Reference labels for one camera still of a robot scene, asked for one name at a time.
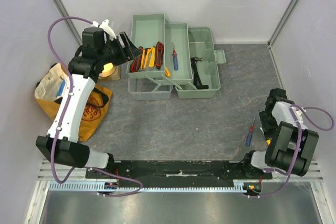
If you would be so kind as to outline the yellow black utility knife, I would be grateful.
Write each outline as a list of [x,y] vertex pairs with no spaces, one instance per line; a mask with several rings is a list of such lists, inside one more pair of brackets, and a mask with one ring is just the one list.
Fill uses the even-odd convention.
[[140,64],[140,71],[143,71],[143,65],[144,65],[144,62],[145,62],[146,52],[147,52],[147,48],[144,48],[144,49],[142,50],[141,64]]

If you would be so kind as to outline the orange handled screwdriver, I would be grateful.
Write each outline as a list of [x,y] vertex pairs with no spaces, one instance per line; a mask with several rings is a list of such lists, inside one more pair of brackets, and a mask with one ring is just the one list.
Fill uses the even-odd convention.
[[171,73],[170,73],[170,71],[168,70],[167,67],[165,67],[165,76],[166,77],[170,77],[171,76]]

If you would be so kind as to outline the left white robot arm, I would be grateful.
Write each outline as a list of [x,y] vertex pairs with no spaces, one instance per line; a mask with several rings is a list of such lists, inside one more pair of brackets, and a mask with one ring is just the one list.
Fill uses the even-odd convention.
[[140,54],[125,32],[115,39],[102,28],[89,27],[82,32],[82,46],[68,64],[70,76],[56,118],[46,136],[36,140],[36,146],[52,164],[97,167],[104,178],[115,174],[111,154],[93,151],[78,142],[80,122],[104,66],[119,66]]

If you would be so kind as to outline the red black utility knife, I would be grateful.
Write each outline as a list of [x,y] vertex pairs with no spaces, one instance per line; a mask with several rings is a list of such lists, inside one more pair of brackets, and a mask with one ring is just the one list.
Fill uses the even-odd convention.
[[141,60],[142,60],[142,53],[143,53],[143,47],[140,46],[139,50],[141,52],[140,55],[134,59],[133,63],[130,66],[130,71],[132,73],[138,72],[139,69],[140,69],[140,64],[141,64]]

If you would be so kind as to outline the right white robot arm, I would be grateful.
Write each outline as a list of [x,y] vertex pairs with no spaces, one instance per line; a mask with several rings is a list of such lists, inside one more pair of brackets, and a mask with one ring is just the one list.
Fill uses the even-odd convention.
[[302,112],[293,105],[284,89],[270,90],[265,109],[259,112],[264,137],[270,144],[263,152],[251,151],[245,155],[240,166],[245,178],[254,178],[259,170],[287,174],[291,168],[293,175],[307,173],[319,136],[304,125]]

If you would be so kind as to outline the blue red screwdriver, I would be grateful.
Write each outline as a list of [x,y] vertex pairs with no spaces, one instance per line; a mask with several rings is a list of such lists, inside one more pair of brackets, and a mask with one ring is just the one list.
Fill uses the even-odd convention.
[[249,128],[249,132],[247,134],[246,141],[245,141],[246,146],[250,146],[250,144],[251,144],[251,141],[252,141],[252,138],[253,138],[253,133],[254,133],[255,119],[256,119],[256,116],[254,116],[253,122],[252,122],[252,124]]
[[177,53],[176,53],[176,50],[175,50],[175,43],[172,42],[172,45],[173,45],[173,53],[172,53],[173,67],[174,67],[174,70],[177,71],[179,67],[178,67]]

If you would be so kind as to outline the green clear-lid toolbox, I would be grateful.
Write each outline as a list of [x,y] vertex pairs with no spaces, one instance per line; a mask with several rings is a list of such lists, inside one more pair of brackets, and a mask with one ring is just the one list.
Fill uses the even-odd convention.
[[[133,60],[128,63],[128,92],[135,100],[167,100],[172,90],[177,91],[180,99],[213,98],[220,90],[220,64],[226,62],[223,50],[214,47],[212,31],[208,27],[191,27],[188,23],[171,23],[164,14],[142,14],[132,17],[131,41],[139,48],[147,48],[143,71],[130,71]],[[164,45],[161,69],[148,70],[150,48],[160,41]],[[173,67],[173,45],[177,53],[178,70]],[[191,58],[203,58],[197,62],[202,84],[209,86],[198,90],[193,85],[194,73]],[[165,67],[171,73],[165,76]]]

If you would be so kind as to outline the black handled tool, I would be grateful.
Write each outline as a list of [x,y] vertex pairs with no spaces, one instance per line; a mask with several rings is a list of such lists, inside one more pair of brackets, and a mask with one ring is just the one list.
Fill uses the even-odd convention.
[[203,61],[203,58],[193,57],[190,60],[191,60],[191,67],[192,67],[193,72],[194,72],[194,70],[198,71],[197,62]]

